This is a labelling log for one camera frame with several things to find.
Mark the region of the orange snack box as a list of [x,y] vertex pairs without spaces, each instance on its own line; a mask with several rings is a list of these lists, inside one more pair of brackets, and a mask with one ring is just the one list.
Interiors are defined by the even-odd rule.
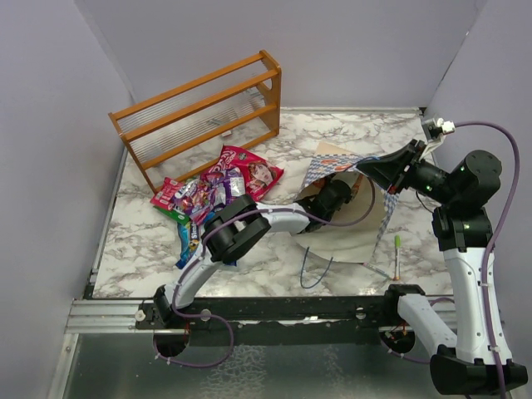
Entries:
[[313,186],[317,187],[318,189],[322,189],[333,180],[341,180],[350,187],[351,193],[347,200],[347,202],[349,202],[356,197],[363,181],[363,175],[359,172],[352,171],[332,173],[319,180],[315,180],[313,182]]

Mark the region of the blue checkered paper bag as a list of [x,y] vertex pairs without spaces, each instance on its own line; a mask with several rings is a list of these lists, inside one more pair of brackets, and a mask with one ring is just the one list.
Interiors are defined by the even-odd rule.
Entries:
[[[313,186],[315,180],[337,172],[359,172],[356,163],[364,159],[376,158],[374,155],[357,155],[338,146],[320,142],[310,161],[296,200],[315,196],[320,189]],[[304,289],[312,289],[320,284],[325,276],[306,278],[307,259],[312,255],[332,264],[369,263],[375,248],[384,235],[398,198],[373,184],[363,175],[363,181],[356,197],[342,205],[332,217],[333,223],[359,222],[347,227],[324,225],[312,233],[303,233],[294,237],[305,249],[299,282]]]

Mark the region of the red pink snack bag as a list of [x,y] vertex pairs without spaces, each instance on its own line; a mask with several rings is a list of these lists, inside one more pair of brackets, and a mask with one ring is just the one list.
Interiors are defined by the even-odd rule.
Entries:
[[259,202],[281,179],[284,170],[238,146],[224,145],[216,164],[222,170],[238,167],[246,193]]

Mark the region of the purple snack bag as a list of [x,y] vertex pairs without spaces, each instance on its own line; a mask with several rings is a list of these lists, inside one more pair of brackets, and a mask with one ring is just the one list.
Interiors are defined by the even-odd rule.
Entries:
[[239,167],[209,172],[205,177],[210,184],[214,207],[230,204],[246,193],[244,176]]

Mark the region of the pink berry candy packet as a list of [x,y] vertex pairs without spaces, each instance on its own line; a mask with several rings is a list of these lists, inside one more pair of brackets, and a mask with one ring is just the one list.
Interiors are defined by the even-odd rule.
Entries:
[[200,179],[192,180],[175,192],[173,201],[195,224],[203,224],[216,206],[225,205],[225,187]]

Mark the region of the blue gummy snack bag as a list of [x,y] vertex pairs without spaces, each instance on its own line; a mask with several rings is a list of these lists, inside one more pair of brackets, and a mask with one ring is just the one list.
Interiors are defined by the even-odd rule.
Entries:
[[175,267],[183,269],[200,243],[200,227],[190,220],[186,224],[177,224],[177,234],[180,241],[180,257]]

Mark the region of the green snack bag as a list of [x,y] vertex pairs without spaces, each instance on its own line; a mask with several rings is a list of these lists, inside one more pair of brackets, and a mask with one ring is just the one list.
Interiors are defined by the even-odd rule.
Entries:
[[187,225],[190,222],[190,217],[188,215],[183,214],[182,212],[176,209],[167,210],[166,208],[160,208],[158,206],[155,206],[155,209],[161,212],[163,215],[167,216],[168,218],[174,220],[177,224]]

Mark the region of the red candy packet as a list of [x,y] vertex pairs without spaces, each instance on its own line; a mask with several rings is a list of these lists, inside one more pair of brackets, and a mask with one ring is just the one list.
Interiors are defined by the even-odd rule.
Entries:
[[182,182],[165,177],[162,188],[152,197],[150,203],[159,209],[172,211],[175,207],[175,194],[183,186]]

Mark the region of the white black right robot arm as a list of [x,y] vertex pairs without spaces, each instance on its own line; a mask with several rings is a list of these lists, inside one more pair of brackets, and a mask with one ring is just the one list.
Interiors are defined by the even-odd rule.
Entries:
[[392,325],[406,322],[430,355],[431,380],[441,395],[505,395],[528,380],[513,360],[498,314],[492,240],[485,204],[500,188],[500,161],[484,150],[470,152],[450,173],[425,161],[427,145],[357,163],[357,169],[393,195],[404,189],[436,201],[432,229],[451,277],[456,329],[451,330],[418,288],[388,289],[382,304]]

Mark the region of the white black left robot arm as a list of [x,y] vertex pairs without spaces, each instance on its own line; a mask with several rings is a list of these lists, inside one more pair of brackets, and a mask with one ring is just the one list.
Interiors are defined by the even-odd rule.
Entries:
[[324,186],[290,205],[266,205],[242,195],[204,224],[195,252],[173,283],[159,287],[153,299],[155,318],[174,328],[183,320],[199,289],[224,264],[234,264],[267,233],[306,234],[334,225],[334,214],[352,199],[353,174],[337,173]]

